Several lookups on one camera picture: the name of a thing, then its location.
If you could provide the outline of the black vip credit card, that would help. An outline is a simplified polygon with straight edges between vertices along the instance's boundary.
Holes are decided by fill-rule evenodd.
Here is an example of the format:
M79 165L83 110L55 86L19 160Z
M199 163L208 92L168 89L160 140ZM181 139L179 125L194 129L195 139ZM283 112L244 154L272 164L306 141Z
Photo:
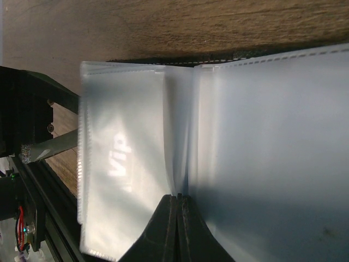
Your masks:
M164 152L164 72L87 76L89 179L84 246L118 256L141 235L163 195L171 193Z

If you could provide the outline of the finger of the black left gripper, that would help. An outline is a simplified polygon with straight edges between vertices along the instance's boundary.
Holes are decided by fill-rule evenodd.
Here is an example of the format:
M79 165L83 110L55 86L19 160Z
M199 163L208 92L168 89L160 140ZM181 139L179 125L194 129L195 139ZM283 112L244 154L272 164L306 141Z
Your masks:
M1 67L1 157L30 163L77 145L75 130L53 137L53 104L76 114L79 96L45 74Z

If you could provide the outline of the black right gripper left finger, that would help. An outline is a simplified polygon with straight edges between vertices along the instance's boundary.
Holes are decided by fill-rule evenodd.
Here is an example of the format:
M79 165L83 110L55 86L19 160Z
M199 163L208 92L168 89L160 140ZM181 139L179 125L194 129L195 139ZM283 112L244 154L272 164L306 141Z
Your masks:
M120 261L175 261L177 199L164 195L141 236Z

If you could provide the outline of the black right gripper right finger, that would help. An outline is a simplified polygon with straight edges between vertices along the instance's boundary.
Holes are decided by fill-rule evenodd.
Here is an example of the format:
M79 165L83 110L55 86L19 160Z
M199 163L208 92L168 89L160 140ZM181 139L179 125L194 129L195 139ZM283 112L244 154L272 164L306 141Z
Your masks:
M177 239L180 261L234 261L212 235L188 195L177 196Z

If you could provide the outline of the black leather card holder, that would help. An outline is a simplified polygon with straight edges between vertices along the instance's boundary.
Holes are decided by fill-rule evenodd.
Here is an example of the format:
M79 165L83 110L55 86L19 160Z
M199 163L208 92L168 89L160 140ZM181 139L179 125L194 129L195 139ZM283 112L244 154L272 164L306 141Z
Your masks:
M190 196L235 261L348 261L348 44L184 67L82 62L81 252L120 261L141 236L118 256L83 244L87 76L146 69L165 74L166 195Z

